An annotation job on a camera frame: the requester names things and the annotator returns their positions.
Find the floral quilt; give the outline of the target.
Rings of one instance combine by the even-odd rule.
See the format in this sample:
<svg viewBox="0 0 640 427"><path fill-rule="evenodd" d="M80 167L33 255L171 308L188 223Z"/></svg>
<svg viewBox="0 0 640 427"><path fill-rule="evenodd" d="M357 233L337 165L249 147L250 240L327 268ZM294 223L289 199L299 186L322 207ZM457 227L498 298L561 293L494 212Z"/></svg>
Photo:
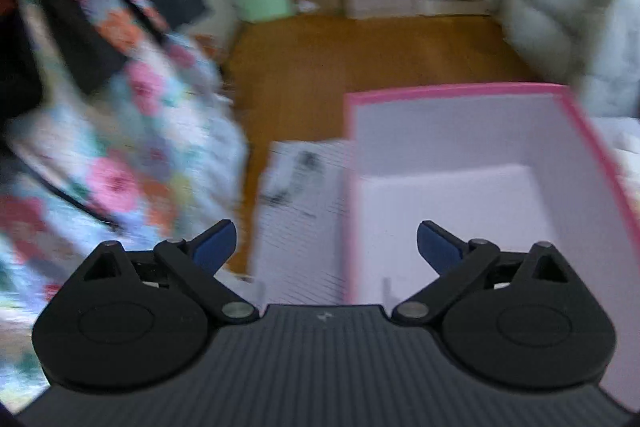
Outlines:
<svg viewBox="0 0 640 427"><path fill-rule="evenodd" d="M1 161L1 402L47 389L32 326L94 247L193 237L234 216L247 153L217 67L150 0L80 0L124 68L84 95L38 0L17 0L43 101Z"/></svg>

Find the grey puffer jacket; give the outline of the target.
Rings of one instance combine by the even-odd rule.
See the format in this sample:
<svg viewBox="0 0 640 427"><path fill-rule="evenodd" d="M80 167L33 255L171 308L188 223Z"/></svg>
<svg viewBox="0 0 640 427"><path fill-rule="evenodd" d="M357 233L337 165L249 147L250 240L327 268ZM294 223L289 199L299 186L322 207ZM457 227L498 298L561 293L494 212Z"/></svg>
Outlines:
<svg viewBox="0 0 640 427"><path fill-rule="evenodd" d="M592 116L639 112L639 0L496 0L506 41Z"/></svg>

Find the white cat-print table cloth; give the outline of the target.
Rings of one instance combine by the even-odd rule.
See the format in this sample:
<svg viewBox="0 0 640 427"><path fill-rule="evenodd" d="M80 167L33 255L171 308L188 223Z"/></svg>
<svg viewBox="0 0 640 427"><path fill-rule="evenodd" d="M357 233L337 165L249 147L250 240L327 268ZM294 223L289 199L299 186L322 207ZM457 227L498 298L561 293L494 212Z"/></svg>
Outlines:
<svg viewBox="0 0 640 427"><path fill-rule="evenodd" d="M347 159L344 140L272 144L250 260L260 309L343 301Z"/></svg>

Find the pink cardboard box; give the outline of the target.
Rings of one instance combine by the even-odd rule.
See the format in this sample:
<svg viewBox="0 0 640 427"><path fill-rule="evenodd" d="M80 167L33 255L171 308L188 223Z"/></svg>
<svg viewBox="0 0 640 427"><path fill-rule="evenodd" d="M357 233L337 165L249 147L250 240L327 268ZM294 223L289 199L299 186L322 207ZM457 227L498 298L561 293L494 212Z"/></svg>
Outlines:
<svg viewBox="0 0 640 427"><path fill-rule="evenodd" d="M639 227L608 150L560 86L458 84L349 95L345 299L391 306L434 281L431 220L506 251L546 241L611 317L603 378L639 405Z"/></svg>

